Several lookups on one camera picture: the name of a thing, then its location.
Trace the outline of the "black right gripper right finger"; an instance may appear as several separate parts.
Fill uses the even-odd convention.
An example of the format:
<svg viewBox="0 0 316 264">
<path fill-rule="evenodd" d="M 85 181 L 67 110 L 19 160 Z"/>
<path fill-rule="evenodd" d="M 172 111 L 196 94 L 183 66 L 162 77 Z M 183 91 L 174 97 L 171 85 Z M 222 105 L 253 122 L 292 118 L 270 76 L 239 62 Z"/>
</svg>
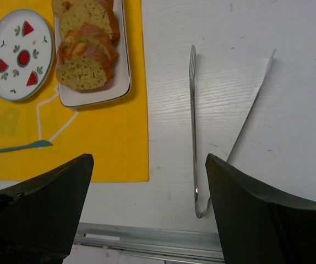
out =
<svg viewBox="0 0 316 264">
<path fill-rule="evenodd" d="M 213 154 L 205 167 L 226 263 L 316 263 L 316 201 L 265 184 Z"/>
</svg>

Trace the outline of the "metal serving tongs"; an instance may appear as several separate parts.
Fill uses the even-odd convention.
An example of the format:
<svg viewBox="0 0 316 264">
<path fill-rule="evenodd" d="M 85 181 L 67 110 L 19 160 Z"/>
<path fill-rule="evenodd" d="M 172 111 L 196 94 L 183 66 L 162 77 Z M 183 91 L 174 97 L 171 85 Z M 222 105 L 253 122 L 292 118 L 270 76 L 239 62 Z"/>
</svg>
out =
<svg viewBox="0 0 316 264">
<path fill-rule="evenodd" d="M 257 93 L 254 96 L 254 100 L 249 108 L 248 114 L 245 118 L 245 121 L 243 122 L 243 125 L 240 129 L 240 132 L 236 138 L 235 143 L 233 144 L 230 153 L 227 155 L 226 162 L 229 163 L 232 159 L 233 155 L 236 152 L 237 145 L 239 142 L 239 139 L 241 138 L 242 134 L 244 133 L 245 127 L 247 125 L 247 121 L 249 120 L 249 117 L 251 116 L 251 112 L 256 104 L 257 99 L 259 98 L 259 94 L 261 92 L 261 89 L 263 87 L 264 81 L 267 78 L 267 75 L 269 73 L 269 70 L 271 69 L 274 55 L 276 53 L 276 49 L 274 48 L 272 51 L 271 56 L 269 57 L 268 63 L 265 68 L 263 79 L 258 86 Z M 197 126 L 196 126 L 196 110 L 195 110 L 195 71 L 196 71 L 196 60 L 197 60 L 197 51 L 195 46 L 192 44 L 190 49 L 190 59 L 189 59 L 189 93 L 190 93 L 190 116 L 191 116 L 191 128 L 192 128 L 192 155 L 193 155 L 193 188 L 194 188 L 194 212 L 197 217 L 197 219 L 202 219 L 205 217 L 205 215 L 208 212 L 208 209 L 210 208 L 212 202 L 211 197 L 208 198 L 206 208 L 203 211 L 200 211 L 200 207 L 198 204 L 198 198 L 199 198 L 199 186 L 198 186 L 198 159 L 197 159 Z"/>
</svg>

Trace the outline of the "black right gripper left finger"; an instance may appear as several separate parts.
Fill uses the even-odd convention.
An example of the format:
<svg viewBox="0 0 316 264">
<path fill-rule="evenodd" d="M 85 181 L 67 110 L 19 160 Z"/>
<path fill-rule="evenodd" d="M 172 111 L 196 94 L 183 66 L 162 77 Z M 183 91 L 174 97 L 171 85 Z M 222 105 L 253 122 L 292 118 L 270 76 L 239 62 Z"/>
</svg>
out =
<svg viewBox="0 0 316 264">
<path fill-rule="evenodd" d="M 91 154 L 0 190 L 0 263 L 62 263 L 88 192 Z"/>
</svg>

